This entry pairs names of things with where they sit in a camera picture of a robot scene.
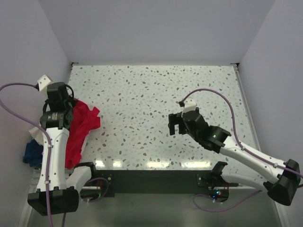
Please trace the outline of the magenta t shirt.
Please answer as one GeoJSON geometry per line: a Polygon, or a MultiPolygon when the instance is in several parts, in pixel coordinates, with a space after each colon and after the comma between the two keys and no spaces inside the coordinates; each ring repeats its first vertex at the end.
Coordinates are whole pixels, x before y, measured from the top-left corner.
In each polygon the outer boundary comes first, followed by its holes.
{"type": "Polygon", "coordinates": [[[76,100],[66,145],[65,168],[72,169],[80,163],[84,140],[91,130],[98,129],[101,126],[99,113],[100,110],[96,107],[90,109],[86,103],[76,100]]]}

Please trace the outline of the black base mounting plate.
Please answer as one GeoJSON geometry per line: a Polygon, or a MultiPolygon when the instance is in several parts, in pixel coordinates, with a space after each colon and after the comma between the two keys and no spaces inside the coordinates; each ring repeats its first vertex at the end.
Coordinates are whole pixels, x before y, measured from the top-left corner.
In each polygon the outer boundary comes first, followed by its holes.
{"type": "Polygon", "coordinates": [[[146,194],[200,194],[214,187],[237,187],[222,177],[212,177],[210,170],[98,170],[101,180],[88,183],[81,190],[82,198],[104,195],[114,197],[117,193],[146,194]]]}

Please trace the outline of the blue t shirt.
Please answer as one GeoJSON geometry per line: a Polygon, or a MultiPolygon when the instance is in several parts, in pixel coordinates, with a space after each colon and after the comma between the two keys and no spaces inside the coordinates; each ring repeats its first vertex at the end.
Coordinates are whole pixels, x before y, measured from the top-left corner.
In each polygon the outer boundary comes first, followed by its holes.
{"type": "Polygon", "coordinates": [[[25,153],[23,156],[23,163],[29,164],[30,167],[37,167],[43,160],[43,146],[32,139],[26,145],[25,153]]]}

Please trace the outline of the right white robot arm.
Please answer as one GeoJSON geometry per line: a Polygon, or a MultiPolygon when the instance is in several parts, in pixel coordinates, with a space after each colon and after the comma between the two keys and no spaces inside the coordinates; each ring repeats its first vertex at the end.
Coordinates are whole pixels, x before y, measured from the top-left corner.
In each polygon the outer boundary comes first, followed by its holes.
{"type": "Polygon", "coordinates": [[[199,113],[198,108],[186,113],[171,113],[168,119],[170,135],[175,134],[177,125],[179,134],[189,135],[204,149],[233,158],[255,171],[252,176],[231,171],[225,172],[224,168],[227,164],[222,162],[217,163],[212,169],[214,179],[266,191],[275,202],[285,206],[292,204],[301,181],[298,162],[292,159],[283,161],[273,158],[242,144],[227,130],[209,125],[199,113]]]}

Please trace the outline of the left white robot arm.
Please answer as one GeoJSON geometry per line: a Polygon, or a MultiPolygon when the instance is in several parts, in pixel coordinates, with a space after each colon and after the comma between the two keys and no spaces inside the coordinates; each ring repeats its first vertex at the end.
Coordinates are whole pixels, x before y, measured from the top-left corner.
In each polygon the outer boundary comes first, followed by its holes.
{"type": "Polygon", "coordinates": [[[65,157],[73,107],[76,101],[64,82],[46,86],[47,100],[40,118],[43,132],[43,160],[36,192],[30,193],[28,204],[42,216],[75,212],[80,191],[95,176],[92,162],[77,164],[73,173],[65,176],[65,157]]]}

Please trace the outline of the cream t shirt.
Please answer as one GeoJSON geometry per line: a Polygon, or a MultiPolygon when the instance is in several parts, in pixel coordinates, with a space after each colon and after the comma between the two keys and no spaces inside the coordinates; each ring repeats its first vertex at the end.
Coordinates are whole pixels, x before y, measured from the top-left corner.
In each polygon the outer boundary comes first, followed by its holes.
{"type": "Polygon", "coordinates": [[[31,135],[32,139],[34,139],[38,144],[43,145],[44,133],[38,127],[35,126],[32,129],[30,129],[28,132],[31,135]]]}

